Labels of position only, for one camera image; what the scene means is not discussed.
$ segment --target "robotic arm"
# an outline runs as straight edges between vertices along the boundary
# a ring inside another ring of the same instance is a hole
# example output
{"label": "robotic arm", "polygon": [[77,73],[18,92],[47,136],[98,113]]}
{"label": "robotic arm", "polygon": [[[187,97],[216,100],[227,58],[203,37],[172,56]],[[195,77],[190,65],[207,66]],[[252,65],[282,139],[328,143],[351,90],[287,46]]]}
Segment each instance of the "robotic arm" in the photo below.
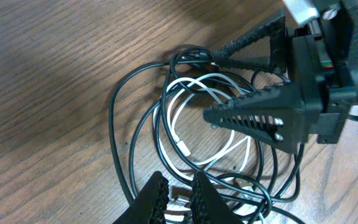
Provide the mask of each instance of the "robotic arm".
{"label": "robotic arm", "polygon": [[[318,143],[336,144],[351,106],[358,105],[358,6],[352,0],[284,1],[300,25],[285,27],[283,12],[217,52],[220,67],[283,74],[290,82],[268,86],[204,110],[214,127],[240,131],[288,153],[318,134]],[[230,56],[270,36],[270,63]]]}

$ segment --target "cable connector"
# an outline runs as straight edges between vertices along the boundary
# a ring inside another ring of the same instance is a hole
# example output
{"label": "cable connector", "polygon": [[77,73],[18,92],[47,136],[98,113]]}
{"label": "cable connector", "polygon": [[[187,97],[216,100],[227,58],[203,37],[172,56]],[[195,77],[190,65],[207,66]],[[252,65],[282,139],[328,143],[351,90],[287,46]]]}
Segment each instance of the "cable connector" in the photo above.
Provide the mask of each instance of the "cable connector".
{"label": "cable connector", "polygon": [[178,147],[179,147],[181,153],[183,153],[183,155],[185,155],[186,157],[190,156],[191,152],[182,140],[180,140],[177,144],[178,144]]}

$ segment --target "white cable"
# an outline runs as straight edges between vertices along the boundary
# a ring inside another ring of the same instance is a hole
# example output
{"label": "white cable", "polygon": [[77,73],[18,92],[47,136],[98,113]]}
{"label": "white cable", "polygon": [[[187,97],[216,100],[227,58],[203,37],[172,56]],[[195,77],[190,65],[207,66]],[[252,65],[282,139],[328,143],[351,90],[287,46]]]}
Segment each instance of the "white cable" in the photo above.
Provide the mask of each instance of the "white cable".
{"label": "white cable", "polygon": [[244,162],[241,165],[241,168],[238,170],[238,172],[242,172],[247,165],[247,161],[248,161],[248,156],[249,156],[249,149],[250,149],[250,140],[251,138],[249,136],[246,136],[245,138],[241,139],[239,142],[237,142],[235,145],[233,145],[232,147],[230,147],[228,150],[226,150],[225,152],[223,152],[221,155],[218,155],[219,157],[217,157],[213,162],[209,163],[208,166],[205,167],[204,171],[207,171],[209,168],[211,168],[211,166],[213,164],[215,164],[215,162],[217,162],[220,158],[222,158],[223,156],[225,156],[227,153],[231,152],[233,149],[235,149],[238,145],[240,145],[241,143],[243,143],[246,139],[248,139],[247,142],[247,149],[246,149],[246,155],[244,158]]}
{"label": "white cable", "polygon": [[265,224],[265,218],[260,212],[259,212],[259,218],[260,218],[261,224]]}
{"label": "white cable", "polygon": [[[216,90],[216,89],[213,89],[213,88],[208,88],[207,86],[205,86],[204,84],[202,84],[201,82],[199,82],[200,80],[202,79],[205,79],[205,78],[209,78],[209,77],[221,77],[225,80],[227,80],[229,83],[231,83],[235,88],[237,88],[240,92],[240,94],[244,94],[244,92],[238,87],[238,85],[233,82],[230,78],[222,75],[222,74],[218,74],[218,73],[212,73],[212,74],[208,74],[208,75],[204,75],[202,77],[199,77],[199,79],[197,80],[194,80],[194,79],[190,79],[190,78],[179,78],[177,80],[175,80],[174,82],[172,82],[168,88],[167,88],[167,91],[169,91],[169,89],[171,89],[171,87],[173,85],[175,85],[176,83],[178,82],[182,82],[182,81],[190,81],[191,83],[188,84],[188,87],[194,85],[194,84],[197,84],[199,86],[201,86],[203,88],[203,90],[207,91],[218,103],[221,103],[221,100],[213,93],[213,92],[216,92],[216,93],[219,93],[220,95],[224,96],[225,98],[227,99],[231,99],[231,97],[227,94],[225,94],[224,92],[220,91],[220,90]],[[170,111],[172,109],[172,105],[173,105],[173,102],[184,92],[184,90],[180,90],[177,95],[173,98],[173,100],[171,101],[169,107],[168,107],[168,113],[167,113],[167,118],[168,118],[168,127],[170,129],[170,132],[172,133],[172,136],[175,138],[175,141],[178,143],[178,146],[179,146],[179,143],[182,143],[182,147],[185,147],[187,149],[187,147],[184,145],[183,141],[181,141],[179,139],[179,137],[176,135],[175,133],[175,123],[179,117],[179,114],[180,112],[183,110],[183,108],[186,106],[186,104],[190,101],[190,99],[192,97],[194,97],[194,94],[191,94],[183,103],[182,105],[179,107],[178,111],[175,113],[175,116],[173,118],[173,121],[172,121],[172,125],[170,123]],[[154,128],[155,128],[155,125],[156,125],[156,120],[155,120],[155,116],[157,114],[157,110],[158,108],[154,109],[154,113],[153,113],[153,124],[154,124]],[[231,133],[231,137],[229,139],[229,141],[227,142],[227,144],[225,145],[225,147],[223,147],[215,156],[211,157],[212,160],[214,160],[215,162],[222,158],[224,155],[226,155],[227,153],[229,153],[230,151],[234,150],[237,146],[239,146],[241,143],[243,143],[247,138],[248,138],[248,144],[247,144],[247,150],[246,150],[246,157],[244,158],[245,161],[243,162],[242,166],[241,166],[241,171],[244,169],[244,167],[246,166],[246,163],[247,163],[247,160],[248,160],[248,155],[249,155],[249,148],[250,148],[250,137],[249,136],[246,136],[244,139],[240,140],[237,144],[233,145],[232,147],[228,148],[231,143],[232,143],[232,140],[234,138],[234,131],[232,130],[232,133]],[[167,153],[165,152],[165,149],[163,148],[163,145],[162,145],[162,142],[161,142],[161,139],[158,139],[158,143],[160,144],[160,148],[162,150],[162,154],[163,154],[163,157],[167,160],[167,163],[168,165],[173,169],[174,172],[176,172],[179,176],[187,179],[187,180],[192,180],[193,178],[192,177],[188,177],[187,175],[183,174],[182,172],[180,172],[171,162],[171,160],[169,159]],[[169,206],[170,209],[169,210],[174,210],[174,211],[188,211],[189,209],[188,208],[178,208],[177,206],[175,205],[171,205]]]}
{"label": "white cable", "polygon": [[[156,117],[156,115],[157,115],[157,110],[158,110],[158,107],[157,107],[156,109],[154,109],[154,112],[153,112],[153,124],[154,124],[154,128],[155,128],[155,125],[156,125],[155,117]],[[232,142],[232,139],[233,139],[233,138],[230,138],[230,140],[227,142],[227,143],[228,143],[228,144],[227,144],[228,147],[230,146],[230,144],[231,144],[231,142]],[[166,153],[166,151],[165,151],[165,148],[164,148],[164,146],[163,146],[163,144],[162,144],[161,139],[158,139],[158,142],[159,142],[159,144],[160,144],[161,152],[162,152],[163,157],[167,160],[168,165],[173,169],[173,171],[174,171],[175,173],[177,173],[179,176],[181,176],[182,178],[185,178],[186,180],[193,180],[192,177],[189,177],[189,176],[187,176],[186,174],[180,172],[180,171],[175,167],[175,165],[173,165],[172,161],[169,159],[169,157],[168,157],[168,155],[167,155],[167,153]],[[239,144],[237,143],[234,147],[231,147],[230,150],[233,150],[233,149],[236,148],[238,145],[239,145]]]}

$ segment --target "wooden table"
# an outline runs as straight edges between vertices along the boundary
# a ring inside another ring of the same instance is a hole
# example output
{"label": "wooden table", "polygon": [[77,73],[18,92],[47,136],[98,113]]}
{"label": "wooden table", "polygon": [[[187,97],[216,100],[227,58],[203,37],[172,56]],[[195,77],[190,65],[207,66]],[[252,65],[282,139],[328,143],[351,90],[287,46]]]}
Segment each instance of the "wooden table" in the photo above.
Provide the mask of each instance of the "wooden table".
{"label": "wooden table", "polygon": [[[282,7],[277,0],[0,1],[0,223],[113,222],[127,208],[108,138],[115,84],[183,44],[217,49]],[[263,54],[266,45],[262,41],[246,52]],[[118,96],[115,129],[126,175],[133,130],[158,99],[163,74],[164,69],[145,72]],[[257,84],[271,81],[265,74]],[[228,131],[212,131],[201,119],[208,104],[196,99],[178,122],[178,133],[197,159],[228,138]],[[135,152],[139,187],[155,170],[171,178],[150,130],[148,121]],[[166,138],[163,142],[168,147]],[[268,179],[268,147],[265,154]],[[239,149],[217,167],[232,169],[243,155]],[[287,154],[278,156],[282,182],[293,163]],[[256,165],[252,146],[247,172]],[[347,122],[337,146],[318,145],[311,136],[301,171],[301,195],[281,205],[285,210],[307,223],[358,223],[358,123]],[[170,184],[182,187],[172,179]],[[268,220],[287,222],[275,213]]]}

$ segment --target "bolt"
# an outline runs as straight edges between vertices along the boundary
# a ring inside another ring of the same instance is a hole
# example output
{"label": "bolt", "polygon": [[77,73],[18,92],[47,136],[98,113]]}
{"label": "bolt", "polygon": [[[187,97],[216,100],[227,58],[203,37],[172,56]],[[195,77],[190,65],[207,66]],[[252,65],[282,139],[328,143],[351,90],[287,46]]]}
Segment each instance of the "bolt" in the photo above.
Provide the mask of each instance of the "bolt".
{"label": "bolt", "polygon": [[284,125],[284,121],[280,118],[274,118],[274,124],[281,126]]}
{"label": "bolt", "polygon": [[282,136],[281,134],[279,134],[279,133],[275,133],[275,134],[274,134],[274,137],[275,137],[276,140],[278,140],[278,141],[284,141],[283,136]]}

